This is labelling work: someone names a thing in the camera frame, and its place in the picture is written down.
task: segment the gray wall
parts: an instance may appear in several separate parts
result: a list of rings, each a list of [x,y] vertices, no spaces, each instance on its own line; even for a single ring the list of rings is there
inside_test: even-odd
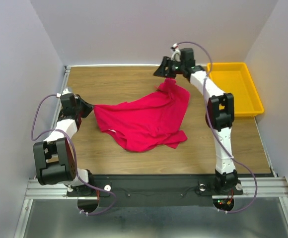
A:
[[[0,238],[13,237],[29,177],[30,128],[36,107],[57,92],[63,64],[28,0],[0,0]],[[36,133],[50,127],[48,101]]]
[[[288,179],[288,0],[278,2],[246,62],[265,107],[259,130],[273,167]]]
[[[243,61],[277,0],[31,0],[66,65],[160,63],[179,41]],[[197,60],[207,58],[197,52]]]

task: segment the black base panel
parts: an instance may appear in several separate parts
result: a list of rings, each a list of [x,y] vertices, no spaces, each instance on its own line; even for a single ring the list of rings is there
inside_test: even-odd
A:
[[[111,186],[117,195],[116,207],[213,206],[211,187],[215,175],[94,175],[95,186]],[[207,190],[199,191],[199,184]],[[243,191],[234,189],[235,195]],[[113,197],[101,192],[100,206],[107,207]]]

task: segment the metal frame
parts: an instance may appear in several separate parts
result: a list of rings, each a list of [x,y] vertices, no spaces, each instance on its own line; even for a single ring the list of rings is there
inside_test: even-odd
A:
[[[84,65],[84,66],[155,66],[155,65]],[[70,69],[71,66],[65,67],[65,74],[63,79],[63,84],[61,91],[67,85]],[[61,109],[60,102],[57,104],[57,108],[54,114],[53,123],[51,128],[54,128],[55,124],[57,123],[57,117],[59,111]],[[266,150],[266,146],[262,137],[260,135],[260,139],[268,160],[268,164],[271,168],[271,171],[275,178],[257,178],[258,181],[258,197],[279,197],[281,206],[286,218],[286,222],[288,224],[288,183],[285,178],[277,178],[277,174],[275,173],[270,157]],[[239,198],[243,197],[253,197],[254,194],[254,181],[252,178],[239,178],[243,185],[244,194],[235,196]],[[76,197],[67,197],[67,188],[63,184],[57,185],[45,185],[41,186],[36,179],[30,179],[27,185],[27,190],[24,198],[24,203],[21,209],[20,217],[18,220],[17,228],[14,237],[15,238],[23,238],[26,231],[26,226],[29,220],[30,211],[32,208],[33,200],[34,199],[76,199]],[[79,199],[90,199],[95,200],[96,197],[79,197]]]

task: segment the floor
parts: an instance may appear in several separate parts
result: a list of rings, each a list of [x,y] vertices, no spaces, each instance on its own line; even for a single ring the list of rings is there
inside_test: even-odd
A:
[[[137,100],[164,81],[152,74],[156,67],[73,67],[68,86],[91,104],[115,105]],[[205,122],[202,95],[182,76],[177,84],[191,94],[181,129],[188,140],[176,149],[165,145],[143,153],[129,152],[106,133],[101,133],[94,113],[82,120],[73,142],[78,166],[94,174],[213,174],[214,139]],[[232,127],[232,152],[255,173],[269,173],[254,118],[236,118]],[[239,173],[248,171],[236,165]]]

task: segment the yellow box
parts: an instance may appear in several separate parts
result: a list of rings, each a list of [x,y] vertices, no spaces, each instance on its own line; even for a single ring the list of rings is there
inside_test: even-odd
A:
[[[256,116],[264,112],[246,63],[213,63],[209,77],[221,90],[233,94],[236,117]]]

